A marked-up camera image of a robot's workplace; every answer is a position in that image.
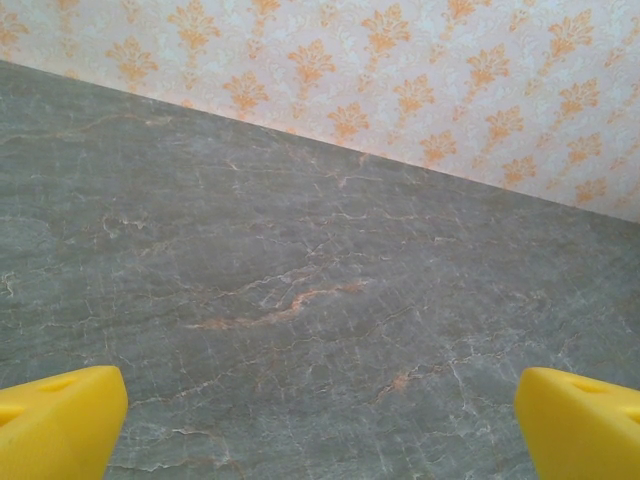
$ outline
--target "floor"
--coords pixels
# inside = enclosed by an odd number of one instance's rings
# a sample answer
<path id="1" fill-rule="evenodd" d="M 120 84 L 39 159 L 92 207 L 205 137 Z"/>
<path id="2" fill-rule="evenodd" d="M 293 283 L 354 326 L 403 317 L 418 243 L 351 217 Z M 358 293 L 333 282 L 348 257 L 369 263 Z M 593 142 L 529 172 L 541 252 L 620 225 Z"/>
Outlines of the floor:
<path id="1" fill-rule="evenodd" d="M 532 479 L 640 387 L 640 225 L 0 64 L 0 387 L 115 364 L 107 479 Z"/>

